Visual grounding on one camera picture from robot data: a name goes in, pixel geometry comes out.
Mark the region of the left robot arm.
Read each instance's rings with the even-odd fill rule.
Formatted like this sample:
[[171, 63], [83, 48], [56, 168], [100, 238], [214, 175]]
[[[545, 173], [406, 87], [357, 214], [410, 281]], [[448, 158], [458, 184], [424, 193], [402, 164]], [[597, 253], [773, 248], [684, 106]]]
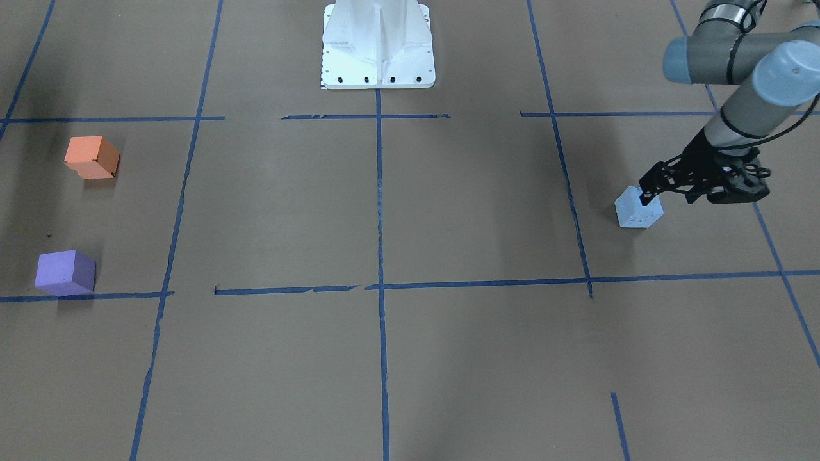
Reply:
[[818, 102], [819, 29], [814, 20], [785, 33], [756, 34], [764, 1], [711, 1], [692, 34], [668, 44], [664, 75], [685, 84], [735, 85], [735, 92], [683, 149], [640, 179], [639, 201], [662, 193], [712, 204], [769, 195], [759, 147], [806, 102]]

